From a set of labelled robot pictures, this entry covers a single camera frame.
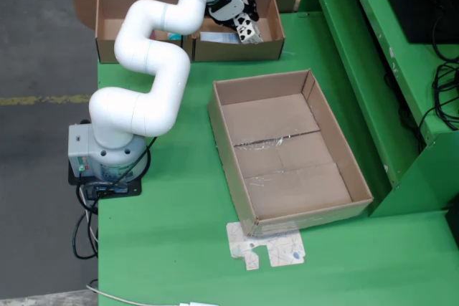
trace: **yellow floor line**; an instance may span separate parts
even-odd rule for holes
[[[91,95],[47,96],[47,97],[0,97],[2,105],[34,105],[38,103],[87,103]]]

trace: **box flap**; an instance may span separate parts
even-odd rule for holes
[[[80,22],[95,30],[95,14],[98,0],[73,0],[75,14]]]
[[[302,94],[228,104],[222,108],[234,145],[319,130]]]
[[[281,14],[289,14],[295,9],[296,0],[275,0],[275,2]]]

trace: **small object in box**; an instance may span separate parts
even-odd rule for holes
[[[240,44],[235,32],[201,32],[201,41]]]
[[[242,13],[233,21],[242,44],[263,42],[258,25],[247,14]]]
[[[174,34],[173,32],[168,32],[167,33],[167,38],[170,41],[176,41],[176,40],[181,39],[181,35],[180,34]]]

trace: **white cable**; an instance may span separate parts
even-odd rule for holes
[[[82,199],[84,205],[87,206],[87,204],[86,204],[86,199],[85,199],[85,197],[83,196],[83,192],[82,192],[82,189],[81,189],[81,188],[82,188],[82,186],[80,187],[80,197],[81,197],[81,199]],[[86,212],[86,222],[89,223],[89,212],[88,212],[87,210],[85,210],[85,212]],[[95,240],[95,242],[99,244],[98,239],[97,239],[96,236],[94,235],[93,228],[90,227],[89,230],[91,231],[91,236],[93,236],[93,239]]]
[[[159,305],[152,305],[152,304],[141,304],[139,302],[134,302],[134,301],[126,300],[126,299],[121,299],[120,297],[115,297],[114,295],[110,295],[110,294],[101,292],[100,290],[98,290],[98,289],[96,289],[94,287],[91,287],[90,285],[86,285],[86,288],[88,288],[89,290],[93,291],[94,293],[97,293],[99,295],[103,295],[104,297],[109,297],[110,299],[121,301],[121,302],[124,302],[125,304],[129,304],[129,305],[135,305],[135,306],[159,306]],[[217,305],[202,304],[200,302],[191,302],[189,304],[180,304],[179,306],[217,306]]]

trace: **cardboard sheet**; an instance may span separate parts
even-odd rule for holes
[[[227,234],[231,257],[243,258],[247,270],[260,267],[258,255],[252,249],[261,246],[268,250],[271,267],[304,263],[306,253],[298,230],[254,238],[244,235],[239,222],[232,222],[227,224]]]

